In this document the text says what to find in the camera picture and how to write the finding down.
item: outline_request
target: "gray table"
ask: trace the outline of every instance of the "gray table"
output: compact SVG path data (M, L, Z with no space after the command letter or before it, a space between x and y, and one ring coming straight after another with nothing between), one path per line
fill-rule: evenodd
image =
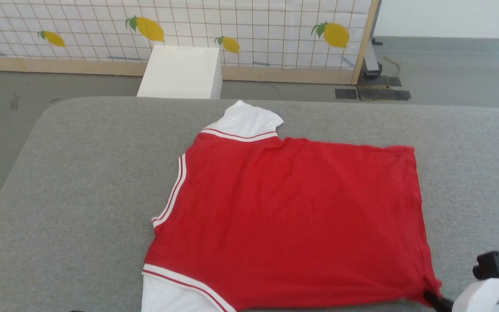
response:
M0 192L0 311L138 311L150 219L168 199L177 157L232 103L88 97L48 109ZM499 249L499 109L248 103L278 113L282 137L414 146L446 296L473 282L479 253Z

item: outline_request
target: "white robot part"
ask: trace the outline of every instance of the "white robot part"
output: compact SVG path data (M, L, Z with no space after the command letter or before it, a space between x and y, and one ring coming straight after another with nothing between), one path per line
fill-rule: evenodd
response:
M457 298L452 312L499 312L499 279L473 283Z

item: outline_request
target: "grid backdrop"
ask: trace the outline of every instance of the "grid backdrop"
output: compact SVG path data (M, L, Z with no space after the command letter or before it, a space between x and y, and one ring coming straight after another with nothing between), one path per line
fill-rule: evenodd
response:
M0 0L0 55L23 59L146 62L154 45L218 47L236 39L240 53L221 47L226 66L353 70L371 0ZM158 22L165 43L126 28L143 16ZM350 33L335 48L312 34L334 22ZM63 38L57 47L41 30Z

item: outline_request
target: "white wall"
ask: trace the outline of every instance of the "white wall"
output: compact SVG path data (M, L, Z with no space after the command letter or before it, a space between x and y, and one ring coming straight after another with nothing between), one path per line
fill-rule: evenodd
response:
M499 0L382 0L374 34L499 38Z

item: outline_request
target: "white sleeve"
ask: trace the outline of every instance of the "white sleeve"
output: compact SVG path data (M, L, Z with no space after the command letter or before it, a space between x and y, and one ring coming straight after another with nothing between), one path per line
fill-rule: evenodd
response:
M224 111L224 116L204 129L215 130L231 136L252 138L276 133L284 121L279 115L261 108L237 101Z

